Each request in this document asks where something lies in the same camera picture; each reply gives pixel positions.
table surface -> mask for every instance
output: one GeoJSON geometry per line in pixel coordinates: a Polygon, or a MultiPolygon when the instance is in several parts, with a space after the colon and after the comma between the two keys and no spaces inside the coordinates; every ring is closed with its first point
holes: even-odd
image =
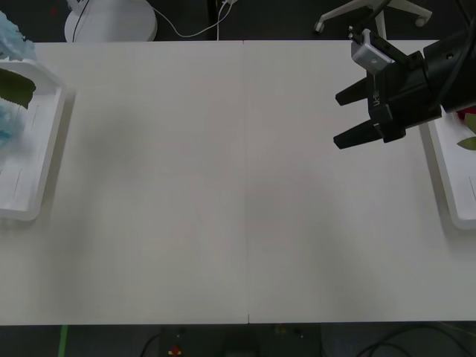
{"type": "Polygon", "coordinates": [[[77,93],[39,218],[0,222],[0,324],[476,319],[428,128],[332,142],[348,42],[38,47],[77,93]]]}

white cable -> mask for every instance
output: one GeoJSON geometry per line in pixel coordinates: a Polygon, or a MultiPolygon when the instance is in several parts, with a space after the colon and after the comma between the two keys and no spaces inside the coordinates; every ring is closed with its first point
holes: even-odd
{"type": "MultiPolygon", "coordinates": [[[[222,8],[220,9],[220,11],[222,11],[223,7],[225,6],[225,4],[227,4],[227,2],[228,2],[228,0],[223,2],[223,5],[222,5],[222,8]]],[[[162,16],[162,17],[165,19],[165,21],[167,21],[167,22],[169,23],[170,26],[172,26],[173,30],[176,32],[177,35],[179,35],[180,37],[182,37],[182,38],[184,38],[184,39],[188,39],[188,38],[190,38],[190,37],[198,36],[199,34],[204,33],[205,31],[208,31],[208,30],[210,30],[211,28],[214,28],[215,26],[218,26],[218,24],[219,24],[220,22],[222,22],[224,19],[226,19],[226,16],[228,16],[228,14],[230,13],[230,10],[231,10],[231,7],[232,7],[232,6],[233,6],[233,4],[231,3],[231,4],[230,4],[230,7],[228,8],[228,11],[227,11],[226,15],[223,16],[223,19],[219,19],[219,21],[218,21],[216,24],[213,24],[213,25],[211,25],[211,26],[209,26],[209,27],[207,27],[207,28],[201,30],[200,32],[197,32],[197,33],[193,34],[193,35],[182,35],[181,33],[179,33],[179,32],[177,31],[177,29],[176,29],[176,27],[173,25],[173,23],[172,23],[163,13],[161,13],[159,10],[157,10],[156,8],[154,8],[152,5],[151,5],[150,7],[151,7],[156,13],[158,13],[160,16],[162,16]]]]}
{"type": "MultiPolygon", "coordinates": [[[[220,7],[220,11],[218,12],[218,20],[220,20],[220,16],[222,15],[222,11],[223,11],[223,8],[225,8],[226,3],[227,2],[224,1],[222,6],[220,7]]],[[[219,41],[219,40],[220,40],[220,23],[217,22],[216,23],[216,41],[219,41]]]]}

green leaf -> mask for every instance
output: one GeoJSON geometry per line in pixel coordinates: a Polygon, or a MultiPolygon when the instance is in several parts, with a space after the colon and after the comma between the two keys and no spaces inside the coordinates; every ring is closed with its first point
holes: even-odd
{"type": "Polygon", "coordinates": [[[466,114],[464,116],[464,124],[476,134],[476,114],[466,114]]]}
{"type": "Polygon", "coordinates": [[[28,109],[35,89],[33,81],[0,68],[0,98],[28,109]]]}
{"type": "Polygon", "coordinates": [[[476,150],[476,136],[473,138],[467,138],[458,143],[464,149],[475,151],[476,150]]]}

green cable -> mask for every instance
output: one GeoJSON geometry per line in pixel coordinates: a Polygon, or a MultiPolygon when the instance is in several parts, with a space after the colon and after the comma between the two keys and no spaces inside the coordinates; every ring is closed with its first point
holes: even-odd
{"type": "Polygon", "coordinates": [[[59,335],[59,349],[58,357],[66,356],[66,339],[68,338],[68,325],[61,326],[61,333],[59,335]]]}

plastic tray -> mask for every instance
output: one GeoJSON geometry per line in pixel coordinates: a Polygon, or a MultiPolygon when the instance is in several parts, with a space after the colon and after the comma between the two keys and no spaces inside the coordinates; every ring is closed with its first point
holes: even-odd
{"type": "Polygon", "coordinates": [[[457,145],[475,136],[456,114],[429,123],[446,199],[455,226],[476,228],[476,152],[457,145]]]}
{"type": "Polygon", "coordinates": [[[32,220],[39,214],[54,142],[65,103],[65,84],[37,62],[3,61],[0,68],[30,78],[36,91],[28,110],[9,106],[21,127],[18,137],[0,150],[0,217],[32,220]]]}

